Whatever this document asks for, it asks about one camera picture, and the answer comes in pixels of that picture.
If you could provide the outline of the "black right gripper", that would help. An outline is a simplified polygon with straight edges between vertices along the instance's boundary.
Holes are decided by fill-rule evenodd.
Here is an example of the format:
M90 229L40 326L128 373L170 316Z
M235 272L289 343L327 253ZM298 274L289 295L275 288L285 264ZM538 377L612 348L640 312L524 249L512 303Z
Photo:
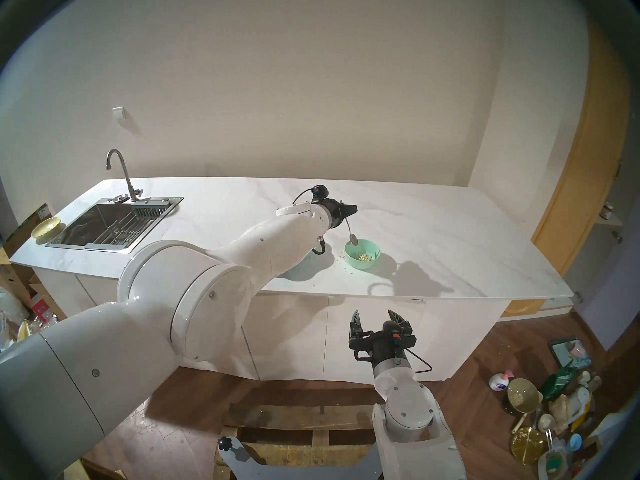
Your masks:
M380 331L364 331L359 310L355 310L349 323L349 348L356 361L369 362L372 368L386 360L400 362L407 359L405 350L417 342L411 324L393 310L387 310L390 320Z

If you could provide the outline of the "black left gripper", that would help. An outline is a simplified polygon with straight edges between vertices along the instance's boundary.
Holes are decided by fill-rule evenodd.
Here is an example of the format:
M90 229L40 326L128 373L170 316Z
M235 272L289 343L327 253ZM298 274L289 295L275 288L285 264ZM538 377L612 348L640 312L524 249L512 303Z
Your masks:
M346 218L353 215L353 205L333 198L322 199L322 206L329 216L329 229L337 228Z

